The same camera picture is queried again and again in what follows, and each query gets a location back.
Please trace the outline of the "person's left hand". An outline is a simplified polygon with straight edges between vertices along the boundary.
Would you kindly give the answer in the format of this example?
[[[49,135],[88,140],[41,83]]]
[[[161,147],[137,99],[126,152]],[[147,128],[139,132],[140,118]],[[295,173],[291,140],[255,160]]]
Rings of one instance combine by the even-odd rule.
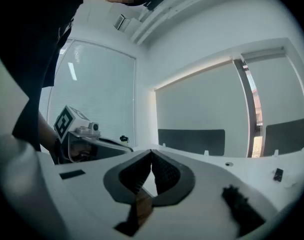
[[[71,144],[69,155],[76,163],[87,161],[91,156],[92,148],[89,144],[74,142]]]

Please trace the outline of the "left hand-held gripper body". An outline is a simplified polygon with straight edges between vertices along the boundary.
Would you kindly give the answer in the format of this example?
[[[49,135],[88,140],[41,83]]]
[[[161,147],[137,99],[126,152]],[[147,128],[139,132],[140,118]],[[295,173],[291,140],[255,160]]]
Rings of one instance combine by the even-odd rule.
[[[79,110],[68,105],[57,117],[54,130],[58,135],[55,150],[58,153],[58,161],[61,163],[75,163],[69,155],[72,144],[71,136],[81,139],[85,137],[94,138],[100,135],[98,123],[91,122]]]

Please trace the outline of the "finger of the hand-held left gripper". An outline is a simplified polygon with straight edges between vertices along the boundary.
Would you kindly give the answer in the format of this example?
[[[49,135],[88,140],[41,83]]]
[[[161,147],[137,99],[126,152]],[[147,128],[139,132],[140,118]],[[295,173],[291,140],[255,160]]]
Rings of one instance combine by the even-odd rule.
[[[102,160],[133,152],[131,147],[108,138],[95,139],[92,142],[95,159]]]

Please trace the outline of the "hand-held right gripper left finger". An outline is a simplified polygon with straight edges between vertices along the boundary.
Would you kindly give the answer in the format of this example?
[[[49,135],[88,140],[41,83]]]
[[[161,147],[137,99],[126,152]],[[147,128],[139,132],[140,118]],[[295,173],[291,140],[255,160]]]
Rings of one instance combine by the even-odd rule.
[[[104,187],[114,201],[132,205],[151,172],[151,150],[140,151],[131,159],[118,164],[104,175]]]

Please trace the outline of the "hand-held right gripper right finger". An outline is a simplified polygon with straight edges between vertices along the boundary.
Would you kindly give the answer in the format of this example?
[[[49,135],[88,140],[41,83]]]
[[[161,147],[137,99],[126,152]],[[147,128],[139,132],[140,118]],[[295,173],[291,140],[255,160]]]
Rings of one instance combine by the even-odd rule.
[[[153,207],[177,205],[194,189],[195,175],[188,166],[157,150],[151,151],[151,165],[157,189]]]

